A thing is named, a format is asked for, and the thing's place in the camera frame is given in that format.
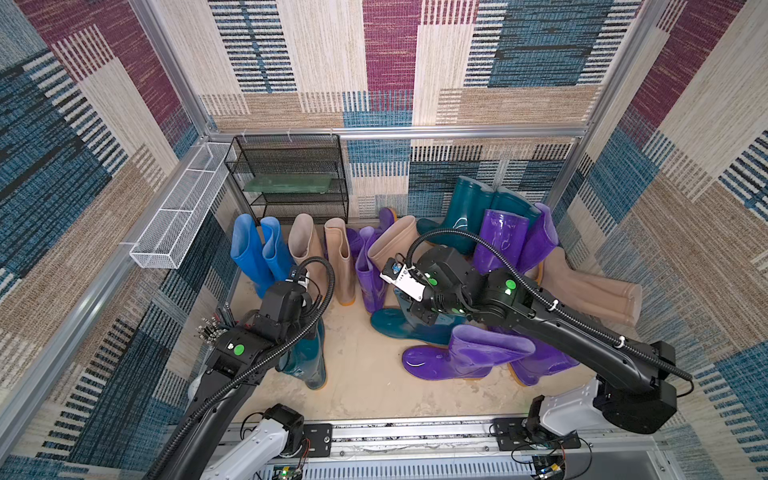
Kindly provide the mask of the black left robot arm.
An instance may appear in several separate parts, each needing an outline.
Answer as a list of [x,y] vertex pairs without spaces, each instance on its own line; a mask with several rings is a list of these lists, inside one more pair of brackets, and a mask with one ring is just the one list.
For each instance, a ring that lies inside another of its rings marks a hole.
[[187,411],[146,478],[199,478],[235,415],[270,370],[324,383],[322,316],[334,288],[330,262],[310,257],[271,285],[258,309],[215,334]]

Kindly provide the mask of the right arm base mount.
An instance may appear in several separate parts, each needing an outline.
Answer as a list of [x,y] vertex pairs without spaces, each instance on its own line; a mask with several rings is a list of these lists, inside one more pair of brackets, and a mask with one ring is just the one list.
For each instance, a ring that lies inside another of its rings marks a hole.
[[535,397],[526,416],[496,418],[489,433],[501,451],[512,451],[525,444],[549,444],[569,434],[609,429],[611,424],[594,406],[600,381],[555,396]]

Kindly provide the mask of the green tray on rack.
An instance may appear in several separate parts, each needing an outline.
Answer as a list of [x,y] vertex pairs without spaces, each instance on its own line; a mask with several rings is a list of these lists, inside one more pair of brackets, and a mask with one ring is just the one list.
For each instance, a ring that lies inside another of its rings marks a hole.
[[243,190],[263,194],[324,194],[329,191],[332,181],[332,176],[324,174],[267,174],[249,180]]

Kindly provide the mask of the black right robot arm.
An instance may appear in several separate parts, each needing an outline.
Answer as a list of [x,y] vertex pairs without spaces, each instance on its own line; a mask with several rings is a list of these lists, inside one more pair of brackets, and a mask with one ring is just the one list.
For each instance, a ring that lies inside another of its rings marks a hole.
[[693,378],[676,366],[672,345],[639,342],[585,317],[518,272],[477,234],[453,232],[501,261],[488,274],[480,274],[452,247],[416,253],[426,240],[448,233],[437,229],[419,236],[405,255],[390,257],[382,269],[382,279],[409,298],[417,317],[431,324],[439,314],[464,314],[485,326],[537,339],[595,373],[581,388],[533,400],[524,421],[530,439],[611,427],[650,435],[677,413],[682,396],[667,378]]

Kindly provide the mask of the purple rain boot front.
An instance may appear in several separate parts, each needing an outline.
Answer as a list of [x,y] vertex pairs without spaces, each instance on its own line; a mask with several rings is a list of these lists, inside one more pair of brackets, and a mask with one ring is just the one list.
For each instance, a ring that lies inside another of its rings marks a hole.
[[535,351],[535,344],[527,338],[460,325],[452,330],[447,347],[411,347],[401,359],[406,371],[422,380],[482,379],[494,367]]

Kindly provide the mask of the beige rain boot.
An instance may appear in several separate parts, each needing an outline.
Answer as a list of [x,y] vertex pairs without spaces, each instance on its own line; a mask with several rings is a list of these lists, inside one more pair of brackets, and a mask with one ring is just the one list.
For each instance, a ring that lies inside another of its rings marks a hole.
[[[404,216],[379,236],[375,243],[369,248],[368,257],[378,267],[381,273],[388,259],[396,258],[398,254],[405,256],[412,243],[418,237],[417,219],[412,215]],[[389,288],[393,286],[386,282],[384,283],[386,285],[387,297]]]
[[[301,213],[296,216],[289,232],[288,247],[297,265],[310,257],[324,257],[314,220],[309,214]],[[309,276],[309,294],[313,298],[318,295],[326,296],[328,277],[325,267],[314,262],[307,266],[306,274]]]
[[334,296],[342,306],[355,302],[355,271],[352,251],[342,218],[331,218],[324,224],[328,260],[335,273]]

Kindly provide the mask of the red pen holder cup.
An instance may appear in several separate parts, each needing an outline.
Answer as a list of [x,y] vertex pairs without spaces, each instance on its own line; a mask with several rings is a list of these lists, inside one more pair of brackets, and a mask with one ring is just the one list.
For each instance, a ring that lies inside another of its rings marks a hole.
[[219,338],[237,326],[231,306],[225,302],[217,306],[214,314],[203,318],[197,327],[197,336],[204,344],[214,346]]

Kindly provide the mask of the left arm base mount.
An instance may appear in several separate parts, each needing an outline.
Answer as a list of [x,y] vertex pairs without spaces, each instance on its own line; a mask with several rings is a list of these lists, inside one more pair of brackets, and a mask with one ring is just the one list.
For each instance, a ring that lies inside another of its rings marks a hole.
[[240,442],[207,466],[201,479],[261,479],[272,460],[297,460],[301,466],[309,458],[330,456],[331,423],[306,423],[303,415],[283,404],[258,415],[258,423],[241,423]]

